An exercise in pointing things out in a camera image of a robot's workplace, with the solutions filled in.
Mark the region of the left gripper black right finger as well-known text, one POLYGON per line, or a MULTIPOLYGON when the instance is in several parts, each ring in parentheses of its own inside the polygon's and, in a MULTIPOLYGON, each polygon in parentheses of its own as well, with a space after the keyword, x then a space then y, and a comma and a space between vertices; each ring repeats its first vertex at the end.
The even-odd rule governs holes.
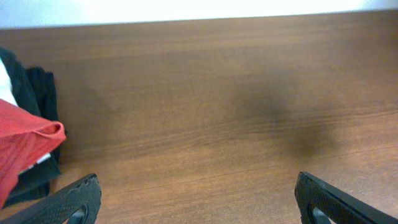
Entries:
POLYGON ((397 219, 352 197, 308 172, 300 172, 295 198, 301 222, 311 223, 397 223, 397 219))

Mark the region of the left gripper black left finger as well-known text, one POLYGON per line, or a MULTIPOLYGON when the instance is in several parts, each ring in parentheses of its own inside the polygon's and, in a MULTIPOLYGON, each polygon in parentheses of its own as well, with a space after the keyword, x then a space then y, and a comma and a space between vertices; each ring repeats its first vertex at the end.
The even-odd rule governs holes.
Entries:
POLYGON ((53 195, 1 220, 1 224, 94 223, 101 206, 96 174, 88 174, 53 195))

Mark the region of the orange printed t-shirt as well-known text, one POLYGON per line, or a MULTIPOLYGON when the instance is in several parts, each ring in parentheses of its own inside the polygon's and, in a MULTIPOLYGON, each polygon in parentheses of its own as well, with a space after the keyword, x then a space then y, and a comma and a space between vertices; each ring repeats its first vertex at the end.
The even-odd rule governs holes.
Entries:
POLYGON ((1 205, 19 174, 66 140, 64 125, 1 100, 1 205))

